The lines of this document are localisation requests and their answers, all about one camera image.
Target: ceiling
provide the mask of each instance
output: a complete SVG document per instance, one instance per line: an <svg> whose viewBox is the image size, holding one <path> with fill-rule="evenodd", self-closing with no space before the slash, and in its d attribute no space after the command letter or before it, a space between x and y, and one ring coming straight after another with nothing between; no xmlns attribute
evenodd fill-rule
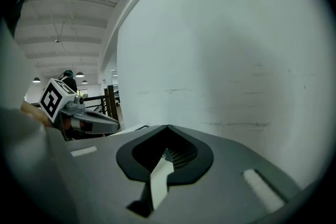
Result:
<svg viewBox="0 0 336 224"><path fill-rule="evenodd" d="M26 0L15 40L40 76L57 78L71 69L97 84L102 36L118 1Z"/></svg>

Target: white wall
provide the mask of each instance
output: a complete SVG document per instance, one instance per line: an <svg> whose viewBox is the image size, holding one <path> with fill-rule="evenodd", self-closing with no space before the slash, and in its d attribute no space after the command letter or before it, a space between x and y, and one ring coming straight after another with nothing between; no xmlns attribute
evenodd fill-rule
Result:
<svg viewBox="0 0 336 224"><path fill-rule="evenodd" d="M40 101L40 98L43 93L43 89L48 83L48 79L44 78L42 76L39 76L37 73L35 74L37 77L40 78L40 83L33 83L31 82L31 85L26 93L26 101L28 103L38 103Z"/></svg>
<svg viewBox="0 0 336 224"><path fill-rule="evenodd" d="M230 138L308 185L334 128L329 19L322 0L139 0L118 37L125 127Z"/></svg>
<svg viewBox="0 0 336 224"><path fill-rule="evenodd" d="M115 51L112 54L112 57L109 61L109 63L107 64L104 72L102 74L100 74L99 76L99 84L100 84L100 88L101 91L103 90L103 87L105 86L105 88L107 88L108 85L113 85L114 88L118 88L118 77L114 77L113 74L118 74L117 71L117 51Z"/></svg>
<svg viewBox="0 0 336 224"><path fill-rule="evenodd" d="M99 96L101 94L100 85L79 86L78 90L87 89L89 97Z"/></svg>
<svg viewBox="0 0 336 224"><path fill-rule="evenodd" d="M76 73L74 74L74 79L76 81L77 88L83 85L82 84L83 80L86 80L88 82L88 84L86 85L97 85L98 84L96 74L84 73L85 77L82 77L82 78L77 78L75 75Z"/></svg>

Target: window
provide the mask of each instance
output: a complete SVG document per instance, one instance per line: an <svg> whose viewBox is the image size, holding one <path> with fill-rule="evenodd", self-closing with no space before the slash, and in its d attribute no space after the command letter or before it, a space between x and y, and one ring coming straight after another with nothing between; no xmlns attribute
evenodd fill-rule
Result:
<svg viewBox="0 0 336 224"><path fill-rule="evenodd" d="M79 96L82 96L83 98L87 98L87 97L89 97L88 89L77 90L77 94L78 94Z"/></svg>

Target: gray plastic surface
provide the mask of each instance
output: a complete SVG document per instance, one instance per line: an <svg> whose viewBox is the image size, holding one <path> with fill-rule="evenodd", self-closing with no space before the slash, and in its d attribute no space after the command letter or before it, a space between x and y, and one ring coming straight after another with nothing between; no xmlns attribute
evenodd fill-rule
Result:
<svg viewBox="0 0 336 224"><path fill-rule="evenodd" d="M281 207L278 211L267 215L264 218L254 221L250 224L270 224L270 223L285 223L289 216L297 212L302 205L311 197L315 191L318 182L314 182L299 192L286 206Z"/></svg>
<svg viewBox="0 0 336 224"><path fill-rule="evenodd" d="M83 101L83 97L79 97L78 95L75 96L75 100L74 101L69 101L66 103L65 105L65 110L66 111L77 111L80 109L84 109L85 108L85 104Z"/></svg>
<svg viewBox="0 0 336 224"><path fill-rule="evenodd" d="M67 146L70 150L97 147L96 152L75 160L88 177L126 206L140 198L143 185L126 178L117 165L115 154L124 143L157 127L112 135L106 137L108 143L96 138L70 141ZM195 184L170 187L165 200L149 216L150 220L160 223L248 223L266 216L267 211L241 176L247 169L260 171L286 199L293 198L300 191L285 173L249 148L221 137L177 128L207 143L213 150L214 162Z"/></svg>
<svg viewBox="0 0 336 224"><path fill-rule="evenodd" d="M143 183L128 180L116 162L124 143L158 126L122 135L65 142L61 133L19 111L1 110L1 142L13 176L43 210L64 223L249 223L266 210L241 172L257 169L286 199L299 193L281 170L247 147L224 138L178 127L207 143L214 162L196 183L170 187L148 218L126 209L140 198ZM70 151L97 151L72 157ZM277 223L277 215L263 223Z"/></svg>

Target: cable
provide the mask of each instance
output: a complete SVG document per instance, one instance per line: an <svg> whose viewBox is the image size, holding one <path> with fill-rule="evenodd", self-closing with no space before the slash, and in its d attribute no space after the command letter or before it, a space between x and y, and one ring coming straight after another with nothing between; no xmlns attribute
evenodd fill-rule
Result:
<svg viewBox="0 0 336 224"><path fill-rule="evenodd" d="M106 81L104 80L103 90L101 91L100 95L103 93L103 91L104 91L104 89L105 89L105 83L106 83Z"/></svg>
<svg viewBox="0 0 336 224"><path fill-rule="evenodd" d="M57 79L59 79L64 73L65 73L65 71L61 75L59 75L59 77Z"/></svg>

